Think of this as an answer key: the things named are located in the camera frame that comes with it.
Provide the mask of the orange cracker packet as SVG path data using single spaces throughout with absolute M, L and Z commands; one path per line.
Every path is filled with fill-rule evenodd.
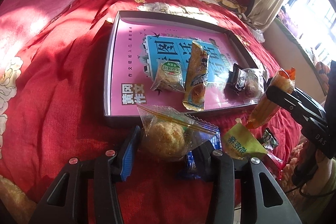
M 288 70 L 280 69 L 271 79 L 266 91 L 268 91 L 270 87 L 275 86 L 281 91 L 291 94 L 295 87 L 295 73 L 296 70 L 294 67 L 291 67 Z M 267 97 L 267 94 L 264 93 L 254 110 L 251 112 L 246 128 L 256 129 L 268 123 L 279 108 L 280 106 L 272 102 Z

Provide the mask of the clear cookie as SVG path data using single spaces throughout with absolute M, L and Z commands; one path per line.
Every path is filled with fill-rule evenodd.
M 264 94 L 264 77 L 260 69 L 246 68 L 245 86 L 243 89 L 243 101 L 245 103 L 256 102 Z

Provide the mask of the clear round pastry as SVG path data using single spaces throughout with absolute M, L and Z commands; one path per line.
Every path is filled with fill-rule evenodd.
M 179 161 L 212 139 L 218 126 L 169 106 L 138 104 L 143 130 L 140 148 L 157 159 Z

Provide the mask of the yellow long bread packet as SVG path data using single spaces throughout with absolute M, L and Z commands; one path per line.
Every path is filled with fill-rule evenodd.
M 203 47 L 193 42 L 187 67 L 183 106 L 190 111 L 203 111 L 208 80 L 209 55 Z

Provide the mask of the green label pastry packet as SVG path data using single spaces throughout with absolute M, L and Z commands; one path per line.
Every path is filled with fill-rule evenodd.
M 150 89 L 184 93 L 185 82 L 180 62 L 158 59 L 157 65 L 157 73 Z

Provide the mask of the beige plush blanket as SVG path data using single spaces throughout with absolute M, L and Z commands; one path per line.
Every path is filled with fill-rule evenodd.
M 9 179 L 1 176 L 1 200 L 17 223 L 29 223 L 37 204 Z

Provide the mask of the small dark candy packet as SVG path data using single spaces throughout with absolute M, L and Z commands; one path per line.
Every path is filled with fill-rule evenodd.
M 273 151 L 279 145 L 275 135 L 268 127 L 264 130 L 264 133 L 261 137 L 261 144 L 268 151 Z

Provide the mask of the yellow green tea packet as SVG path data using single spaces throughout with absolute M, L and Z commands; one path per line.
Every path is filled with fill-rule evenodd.
M 263 158 L 268 152 L 237 118 L 236 124 L 221 136 L 223 151 L 233 159 Z

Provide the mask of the blue snack packet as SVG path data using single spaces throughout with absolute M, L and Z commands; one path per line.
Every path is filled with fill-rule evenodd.
M 210 140 L 187 153 L 181 176 L 189 180 L 209 180 L 211 174 L 210 153 L 215 149 L 222 150 L 219 131 Z

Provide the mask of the red floral bedspread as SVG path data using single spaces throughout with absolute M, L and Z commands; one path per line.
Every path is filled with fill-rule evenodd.
M 38 203 L 65 163 L 77 156 L 94 159 L 117 148 L 131 126 L 112 129 L 103 112 L 103 74 L 107 36 L 118 10 L 137 10 L 149 4 L 200 9 L 243 40 L 270 76 L 280 65 L 233 13 L 199 0 L 76 0 L 18 57 L 21 75 L 12 81 L 17 93 L 6 110 L 1 176 Z M 260 136 L 266 126 L 280 141 L 274 154 L 287 161 L 298 144 L 300 127 L 280 110 L 265 126 L 252 130 Z M 181 180 L 171 164 L 155 162 L 139 153 L 127 182 L 118 186 L 125 223 L 204 223 L 210 183 Z

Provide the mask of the pink book box tray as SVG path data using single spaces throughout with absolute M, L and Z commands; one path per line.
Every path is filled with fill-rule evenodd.
M 119 11 L 106 52 L 104 116 L 138 118 L 138 104 L 203 115 L 257 104 L 263 71 L 231 30 L 196 19 Z

